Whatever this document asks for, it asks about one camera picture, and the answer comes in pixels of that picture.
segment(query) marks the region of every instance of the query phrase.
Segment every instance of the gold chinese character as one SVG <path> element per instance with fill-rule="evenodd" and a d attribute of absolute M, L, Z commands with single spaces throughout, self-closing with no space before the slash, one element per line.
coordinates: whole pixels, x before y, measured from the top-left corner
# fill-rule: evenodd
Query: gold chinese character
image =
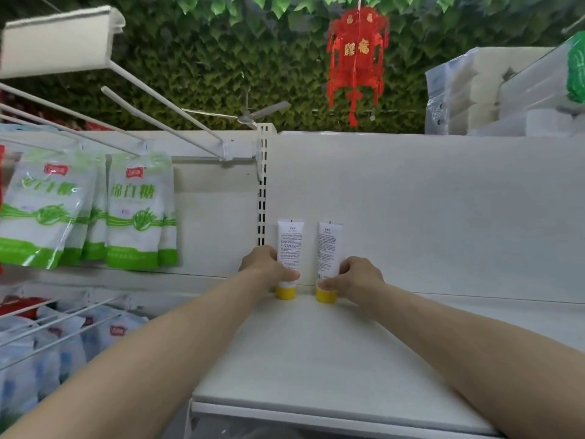
<path fill-rule="evenodd" d="M 360 44 L 357 45 L 357 48 L 360 50 L 362 54 L 367 54 L 370 51 L 370 43 L 364 38 L 360 41 Z"/>
<path fill-rule="evenodd" d="M 348 55 L 354 55 L 356 53 L 356 44 L 355 43 L 347 43 L 345 45 L 344 55 L 347 57 Z"/>

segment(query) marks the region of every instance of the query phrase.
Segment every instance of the yellow cap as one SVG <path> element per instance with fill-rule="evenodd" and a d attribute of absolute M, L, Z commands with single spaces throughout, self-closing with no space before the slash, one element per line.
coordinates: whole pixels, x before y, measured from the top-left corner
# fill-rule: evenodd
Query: yellow cap
<path fill-rule="evenodd" d="M 317 287 L 317 300 L 323 303 L 337 302 L 337 293 L 334 291 L 324 291 Z"/>
<path fill-rule="evenodd" d="M 282 300 L 290 300 L 294 298 L 296 291 L 296 286 L 292 288 L 281 288 L 280 286 L 276 287 L 276 297 Z"/>

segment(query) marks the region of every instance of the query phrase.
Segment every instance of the fan blade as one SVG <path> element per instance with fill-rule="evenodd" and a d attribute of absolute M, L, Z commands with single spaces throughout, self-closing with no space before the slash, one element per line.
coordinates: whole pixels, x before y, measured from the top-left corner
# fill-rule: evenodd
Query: fan blade
<path fill-rule="evenodd" d="M 204 110 L 193 110 L 193 109 L 185 109 L 182 108 L 185 112 L 190 112 L 192 114 L 203 114 L 203 115 L 211 115 L 213 117 L 222 117 L 223 119 L 237 119 L 238 117 L 235 115 L 225 115 L 225 114 L 216 114 L 215 112 L 205 112 Z"/>
<path fill-rule="evenodd" d="M 269 106 L 268 108 L 257 110 L 256 112 L 250 114 L 250 117 L 257 121 L 262 117 L 266 117 L 267 115 L 272 114 L 273 112 L 288 108 L 290 105 L 291 104 L 289 102 L 276 103 L 275 105 Z"/>

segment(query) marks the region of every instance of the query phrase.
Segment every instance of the red lantern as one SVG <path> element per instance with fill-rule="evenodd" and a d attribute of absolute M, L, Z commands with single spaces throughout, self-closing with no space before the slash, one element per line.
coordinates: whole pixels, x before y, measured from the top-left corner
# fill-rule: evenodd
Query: red lantern
<path fill-rule="evenodd" d="M 378 46 L 377 60 L 374 62 Z M 378 95 L 384 91 L 382 55 L 387 47 L 388 19 L 379 15 L 372 7 L 348 10 L 329 27 L 327 46 L 327 51 L 331 52 L 331 69 L 327 85 L 329 107 L 333 107 L 333 93 L 337 89 L 351 87 L 352 90 L 345 95 L 352 101 L 350 126 L 357 126 L 356 102 L 363 97 L 356 87 L 369 86 L 374 89 L 374 104 L 378 102 Z"/>

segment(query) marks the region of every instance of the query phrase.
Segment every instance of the ceiling fan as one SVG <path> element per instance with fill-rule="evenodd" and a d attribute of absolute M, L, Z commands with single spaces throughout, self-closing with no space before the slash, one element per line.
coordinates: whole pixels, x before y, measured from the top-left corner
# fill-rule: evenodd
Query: ceiling fan
<path fill-rule="evenodd" d="M 257 121 L 260 120 L 262 117 L 266 117 L 267 115 L 270 115 L 270 114 L 272 114 L 276 111 L 279 111 L 281 109 L 288 108 L 290 105 L 291 104 L 289 102 L 280 102 L 280 103 L 276 103 L 274 105 L 268 106 L 267 108 L 257 110 L 256 112 L 250 112 L 250 110 L 248 109 L 248 94 L 246 92 L 246 108 L 242 111 L 243 114 L 240 116 L 217 114 L 215 112 L 206 112 L 204 110 L 193 110 L 193 109 L 185 109 L 185 108 L 183 108 L 183 110 L 185 112 L 190 112 L 193 114 L 210 115 L 213 117 L 221 117 L 224 119 L 232 119 L 232 120 L 235 119 L 239 123 L 241 123 L 242 125 L 248 125 L 252 129 L 256 130 L 258 128 Z"/>

